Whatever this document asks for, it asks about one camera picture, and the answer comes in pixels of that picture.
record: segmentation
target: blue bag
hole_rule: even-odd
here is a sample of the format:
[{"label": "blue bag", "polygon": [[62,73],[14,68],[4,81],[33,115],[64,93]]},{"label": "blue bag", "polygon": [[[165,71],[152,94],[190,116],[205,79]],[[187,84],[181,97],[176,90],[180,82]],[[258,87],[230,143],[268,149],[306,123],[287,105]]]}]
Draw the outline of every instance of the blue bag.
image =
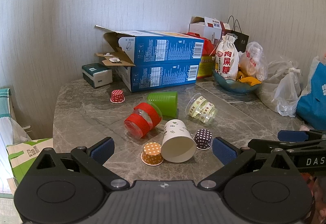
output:
[{"label": "blue bag", "polygon": [[326,130],[326,66],[316,57],[310,67],[307,87],[299,98],[297,114],[315,129]]}]

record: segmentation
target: striped fabric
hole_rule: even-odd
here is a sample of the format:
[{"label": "striped fabric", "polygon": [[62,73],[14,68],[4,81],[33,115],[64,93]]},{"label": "striped fabric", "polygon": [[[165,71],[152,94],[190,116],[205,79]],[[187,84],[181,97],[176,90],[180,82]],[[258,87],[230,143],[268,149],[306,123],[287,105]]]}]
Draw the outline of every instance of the striped fabric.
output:
[{"label": "striped fabric", "polygon": [[0,118],[11,117],[9,95],[11,95],[10,89],[0,89]]}]

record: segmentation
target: grey textured wall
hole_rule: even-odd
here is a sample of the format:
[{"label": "grey textured wall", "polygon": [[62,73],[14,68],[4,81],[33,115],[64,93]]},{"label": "grey textured wall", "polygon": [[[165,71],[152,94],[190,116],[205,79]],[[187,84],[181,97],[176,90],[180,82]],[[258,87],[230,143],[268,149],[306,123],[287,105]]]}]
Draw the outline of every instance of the grey textured wall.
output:
[{"label": "grey textured wall", "polygon": [[230,0],[229,14],[268,60],[283,55],[298,61],[304,81],[312,59],[326,52],[326,0]]},{"label": "grey textured wall", "polygon": [[21,125],[52,136],[60,87],[106,48],[111,29],[187,32],[192,15],[225,20],[229,0],[0,0],[0,88],[13,92]]}]

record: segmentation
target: blue cardboard box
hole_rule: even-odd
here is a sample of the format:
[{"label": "blue cardboard box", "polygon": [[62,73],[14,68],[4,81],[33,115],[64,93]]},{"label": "blue cardboard box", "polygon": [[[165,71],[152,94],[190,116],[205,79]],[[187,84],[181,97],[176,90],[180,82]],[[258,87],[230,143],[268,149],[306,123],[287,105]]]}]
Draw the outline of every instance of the blue cardboard box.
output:
[{"label": "blue cardboard box", "polygon": [[131,92],[195,83],[198,62],[116,66],[115,70]]},{"label": "blue cardboard box", "polygon": [[97,56],[131,92],[196,82],[203,39],[161,31],[109,30],[103,37],[115,52]]},{"label": "blue cardboard box", "polygon": [[135,66],[198,63],[204,40],[162,31],[110,31],[104,34],[110,46],[122,50]]}]

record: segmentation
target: green and white bag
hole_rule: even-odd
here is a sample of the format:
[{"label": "green and white bag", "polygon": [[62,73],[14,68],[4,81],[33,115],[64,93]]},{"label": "green and white bag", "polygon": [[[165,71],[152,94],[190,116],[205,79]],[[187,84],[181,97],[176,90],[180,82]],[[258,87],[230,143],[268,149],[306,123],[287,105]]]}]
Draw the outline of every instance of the green and white bag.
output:
[{"label": "green and white bag", "polygon": [[36,139],[7,146],[9,162],[18,183],[22,181],[36,157],[46,147],[53,147],[53,139]]}]

